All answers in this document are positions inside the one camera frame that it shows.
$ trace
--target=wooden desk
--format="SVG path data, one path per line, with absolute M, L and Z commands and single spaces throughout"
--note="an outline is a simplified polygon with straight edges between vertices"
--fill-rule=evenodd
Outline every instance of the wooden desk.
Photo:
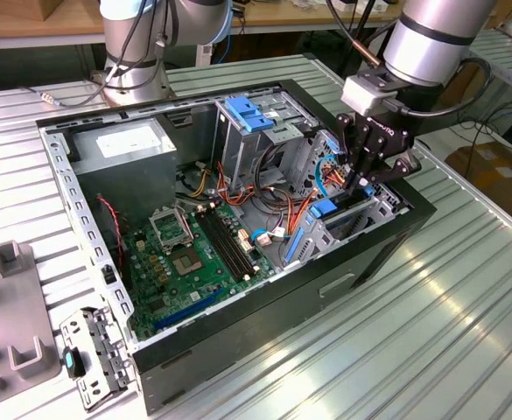
M 370 15 L 367 27 L 382 26 L 397 18 L 402 8 L 403 0 L 400 0 L 399 4 L 389 6 L 385 13 Z M 319 5 L 314 9 L 302 10 L 290 0 L 283 0 L 281 3 L 248 3 L 245 15 L 246 33 L 304 32 L 338 28 L 327 6 Z M 351 15 L 352 13 L 340 13 L 344 22 L 349 22 Z M 354 27 L 360 19 L 361 15 L 355 13 Z M 233 33 L 238 33 L 241 27 L 240 21 L 235 18 Z
M 367 26 L 379 26 L 399 16 L 401 5 L 390 6 L 382 15 L 372 15 Z M 350 14 L 342 14 L 344 20 Z M 281 3 L 249 3 L 246 8 L 246 33 L 304 32 L 335 29 L 325 5 L 302 10 L 289 0 Z M 234 19 L 232 33 L 241 30 Z M 65 46 L 103 43 L 102 16 L 96 0 L 65 0 L 44 22 L 0 14 L 0 48 L 27 46 Z

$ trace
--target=expansion card bracket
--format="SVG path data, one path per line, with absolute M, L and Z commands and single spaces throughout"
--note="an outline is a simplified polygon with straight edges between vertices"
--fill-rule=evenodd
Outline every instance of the expansion card bracket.
M 83 308 L 61 323 L 63 362 L 91 412 L 121 394 L 135 374 L 123 336 L 108 307 Z

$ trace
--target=slotted metal surface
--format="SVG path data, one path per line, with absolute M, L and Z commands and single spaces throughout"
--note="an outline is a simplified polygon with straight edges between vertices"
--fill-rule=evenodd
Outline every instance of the slotted metal surface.
M 347 110 L 340 81 L 301 56 L 170 74 L 180 95 L 287 77 L 330 111 Z M 52 88 L 76 101 L 92 89 Z M 0 93 L 0 241 L 32 245 L 61 348 L 60 322 L 97 296 L 32 127 L 58 114 L 32 94 Z M 512 220 L 416 153 L 424 169 L 410 182 L 438 209 L 428 224 L 352 295 L 158 417 L 512 418 Z M 60 414 L 87 417 L 65 371 L 0 404 L 0 418 Z M 142 399 L 128 391 L 88 418 L 143 416 Z
M 470 51 L 487 60 L 495 76 L 512 86 L 512 38 L 495 29 L 482 31 Z

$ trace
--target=ram slot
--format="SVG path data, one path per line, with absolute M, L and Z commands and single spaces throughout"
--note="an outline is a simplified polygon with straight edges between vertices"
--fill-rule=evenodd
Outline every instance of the ram slot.
M 216 213 L 198 214 L 196 220 L 236 281 L 243 280 L 245 275 L 252 276 L 255 273 L 248 257 Z

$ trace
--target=green motherboard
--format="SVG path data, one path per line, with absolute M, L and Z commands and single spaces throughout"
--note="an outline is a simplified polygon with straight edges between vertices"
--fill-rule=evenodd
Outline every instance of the green motherboard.
M 227 227 L 230 237 L 240 244 L 237 232 L 242 227 L 230 207 L 222 205 L 214 212 Z M 139 340 L 275 274 L 268 260 L 256 249 L 242 249 L 256 272 L 249 279 L 234 277 L 221 258 L 222 248 L 209 241 L 197 215 L 181 215 L 193 240 L 190 237 L 188 243 L 172 250 L 163 249 L 151 224 L 123 236 L 130 265 L 126 285 L 135 306 L 130 326 Z M 163 242 L 183 234 L 176 218 L 157 220 L 155 226 Z

